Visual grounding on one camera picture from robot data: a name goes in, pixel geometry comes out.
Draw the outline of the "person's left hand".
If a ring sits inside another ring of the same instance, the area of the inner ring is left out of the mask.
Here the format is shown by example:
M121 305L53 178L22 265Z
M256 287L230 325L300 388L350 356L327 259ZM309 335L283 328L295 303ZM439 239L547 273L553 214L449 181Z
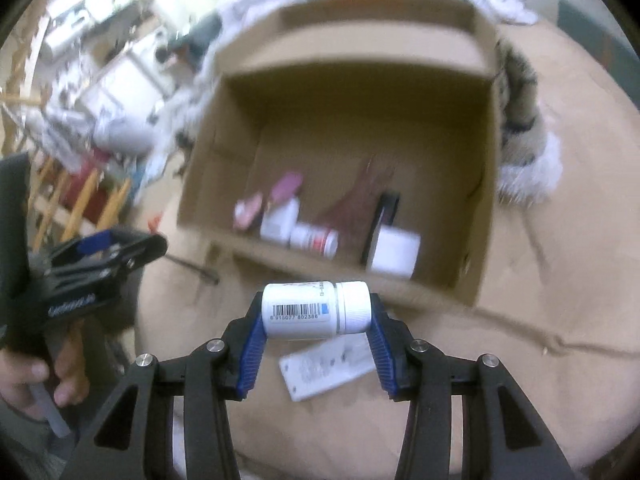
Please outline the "person's left hand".
M42 409L29 390L46 382L51 374L58 380L53 400L58 408L77 405L89 394L82 329L85 322L73 322L63 340L53 370L42 359L4 348L1 350L1 399L10 408L33 418L44 419Z

